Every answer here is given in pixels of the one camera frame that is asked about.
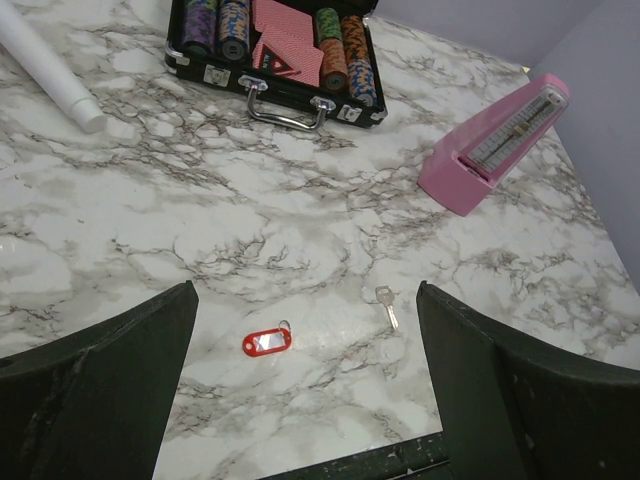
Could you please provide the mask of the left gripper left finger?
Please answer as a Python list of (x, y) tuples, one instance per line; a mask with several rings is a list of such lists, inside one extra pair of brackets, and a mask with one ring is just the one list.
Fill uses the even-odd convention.
[(2, 478), (152, 478), (198, 304), (187, 281), (2, 358)]

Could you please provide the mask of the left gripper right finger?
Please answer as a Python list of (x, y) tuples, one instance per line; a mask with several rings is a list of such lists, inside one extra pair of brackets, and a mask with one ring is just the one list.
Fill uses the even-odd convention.
[(416, 303), (454, 478), (638, 478), (638, 371), (555, 347), (428, 282)]

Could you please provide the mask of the red key tag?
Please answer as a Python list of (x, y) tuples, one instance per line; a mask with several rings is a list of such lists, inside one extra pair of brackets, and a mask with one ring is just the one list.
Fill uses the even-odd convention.
[(242, 350), (252, 358), (283, 352), (292, 344), (291, 325), (287, 320), (276, 328), (252, 332), (242, 342)]

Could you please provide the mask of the silver key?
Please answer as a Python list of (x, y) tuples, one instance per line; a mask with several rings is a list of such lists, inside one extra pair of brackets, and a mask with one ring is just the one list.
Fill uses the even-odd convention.
[(393, 330), (397, 330), (399, 323), (394, 311), (395, 294), (389, 286), (379, 286), (375, 289), (378, 302), (384, 306), (390, 325)]

